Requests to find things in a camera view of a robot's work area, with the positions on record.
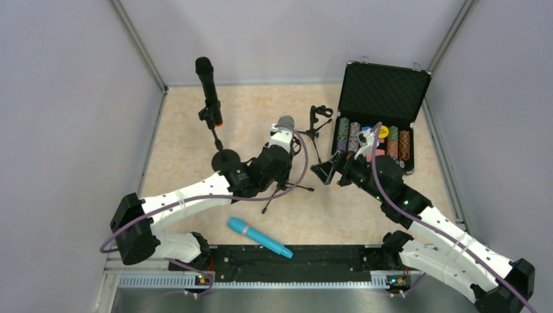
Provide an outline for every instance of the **microphone stand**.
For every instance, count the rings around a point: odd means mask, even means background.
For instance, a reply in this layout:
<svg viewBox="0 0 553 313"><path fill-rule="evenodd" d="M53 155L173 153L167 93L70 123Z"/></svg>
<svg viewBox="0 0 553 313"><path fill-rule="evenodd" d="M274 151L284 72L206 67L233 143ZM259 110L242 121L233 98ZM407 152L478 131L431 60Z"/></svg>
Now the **microphone stand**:
<svg viewBox="0 0 553 313"><path fill-rule="evenodd" d="M329 119L328 121L324 122L321 126L315 128L315 123L319 121L316 114L330 117L334 111L331 108L327 108L326 106L311 106L311 110L309 111L309 129L304 132L299 132L300 134L307 135L311 141L313 142L313 146L315 147L315 152L317 153L317 159L319 161L319 164L322 163L321 157L319 156L319 149L317 148L317 144L315 143L315 138L319 137L319 130L323 128L326 124L330 123L332 119Z"/></svg>
<svg viewBox="0 0 553 313"><path fill-rule="evenodd" d="M292 185L293 185L293 183L291 183L291 182L289 182L289 181L287 181L287 182L285 182L285 183L278 183L278 184L276 184L275 192L273 192L273 194L271 195L271 197L274 196L275 194L277 194L277 192L278 192L279 190L285 191L286 189L288 189L288 188L291 187ZM305 190L311 191L311 192L315 191L315 188L305 187L305 186L300 186L300 185L297 185L296 188L305 189ZM269 208L269 204L271 204L271 201L272 201L272 200L273 200L273 199L271 199L271 200L269 200L269 201L267 202L267 204L265 205L265 207L261 210L261 214L265 214L265 212L267 212L267 209Z"/></svg>
<svg viewBox="0 0 553 313"><path fill-rule="evenodd" d="M200 112L198 112L198 117L200 118L200 121L205 121L205 123L207 124L207 128L209 128L209 130L211 130L211 133L213 134L217 153L215 153L215 155L211 159L211 168L214 171L220 171L226 167L226 163L240 163L240 156L234 150L223 148L223 143L217 136L217 132L215 132L215 112L213 110L214 107L215 105L208 106L206 104L206 106Z"/></svg>

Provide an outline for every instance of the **black case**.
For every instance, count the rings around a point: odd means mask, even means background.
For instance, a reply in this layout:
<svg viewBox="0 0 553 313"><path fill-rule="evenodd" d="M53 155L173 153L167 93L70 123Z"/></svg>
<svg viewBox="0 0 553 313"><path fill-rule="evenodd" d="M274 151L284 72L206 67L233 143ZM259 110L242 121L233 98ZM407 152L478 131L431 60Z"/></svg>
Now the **black case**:
<svg viewBox="0 0 553 313"><path fill-rule="evenodd" d="M381 121L383 125L409 130L411 158L404 162L404 171L413 173L415 151L413 122L423 104L432 73L412 68L390 67L350 61L346 66L342 93L335 121L332 154L336 150L338 123L341 117L358 122L362 127ZM379 145L386 148L387 142Z"/></svg>

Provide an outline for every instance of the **gray wall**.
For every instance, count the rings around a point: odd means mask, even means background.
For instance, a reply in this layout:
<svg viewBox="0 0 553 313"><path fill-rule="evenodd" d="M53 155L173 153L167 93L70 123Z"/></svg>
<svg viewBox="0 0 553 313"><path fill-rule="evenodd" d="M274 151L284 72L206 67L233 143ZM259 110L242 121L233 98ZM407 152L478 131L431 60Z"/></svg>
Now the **gray wall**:
<svg viewBox="0 0 553 313"><path fill-rule="evenodd" d="M553 3L480 1L430 85L474 235L537 268L553 307Z"/></svg>
<svg viewBox="0 0 553 313"><path fill-rule="evenodd" d="M107 1L0 7L0 312L88 312L160 93Z"/></svg>
<svg viewBox="0 0 553 313"><path fill-rule="evenodd" d="M463 0L122 1L168 84L342 81L346 61L427 67Z"/></svg>

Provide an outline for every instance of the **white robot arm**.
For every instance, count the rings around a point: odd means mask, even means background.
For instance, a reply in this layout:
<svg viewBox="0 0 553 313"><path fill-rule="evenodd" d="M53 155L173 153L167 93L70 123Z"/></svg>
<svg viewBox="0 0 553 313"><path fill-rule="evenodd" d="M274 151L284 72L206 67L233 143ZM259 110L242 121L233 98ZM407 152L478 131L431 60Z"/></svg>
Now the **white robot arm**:
<svg viewBox="0 0 553 313"><path fill-rule="evenodd" d="M366 164L366 156L373 151L373 145L378 144L378 141L374 140L375 133L363 131L358 133L357 137L361 147L356 154L337 151L330 161L314 165L311 170L326 185L338 171L342 174L338 182L340 186L353 183L382 201L383 197L371 171L372 165ZM452 242L436 230L408 219L383 201L381 209L388 218L434 243L434 247L424 245L402 231L389 233L384 237L383 244L389 265L397 269L408 266L426 272L459 291L475 303L482 313L520 312L524 304L514 293L500 284L480 261L512 285L526 300L533 293L533 265L525 259L512 261L487 248L445 218L430 200L405 185L403 171L391 157L377 156L376 160L378 180L393 203L401 211L455 239L455 242ZM468 254L468 249L477 259Z"/></svg>
<svg viewBox="0 0 553 313"><path fill-rule="evenodd" d="M252 198L265 191L273 181L288 181L292 158L298 151L293 150L293 132L276 125L271 125L271 139L259 157L251 162L228 162L223 170L198 183L158 196L140 200L136 194L123 197L110 224L114 233L140 215L171 206L135 223L115 238L123 263L136 264L147 258L172 258L190 263L201 254L201 241L204 240L195 233L167 231L169 225L211 207L236 202L231 196ZM293 128L294 122L290 116L284 116L278 125ZM185 202L185 199L208 195L218 197Z"/></svg>

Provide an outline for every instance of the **microphone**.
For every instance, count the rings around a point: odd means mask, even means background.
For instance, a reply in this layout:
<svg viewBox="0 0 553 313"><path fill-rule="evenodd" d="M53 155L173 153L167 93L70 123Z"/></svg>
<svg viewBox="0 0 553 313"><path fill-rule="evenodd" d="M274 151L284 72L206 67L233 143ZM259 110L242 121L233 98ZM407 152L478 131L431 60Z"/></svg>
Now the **microphone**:
<svg viewBox="0 0 553 313"><path fill-rule="evenodd" d="M221 102L217 98L217 90L213 81L213 65L206 57L196 59L196 74L202 82L203 94L205 95L205 106L213 113L213 119L216 126L223 125L221 116Z"/></svg>
<svg viewBox="0 0 553 313"><path fill-rule="evenodd" d="M280 119L278 119L278 122L277 124L279 125L284 125L284 126L288 126L290 128L294 128L295 126L295 121L293 120L293 117L290 116L290 115L283 115L280 117Z"/></svg>

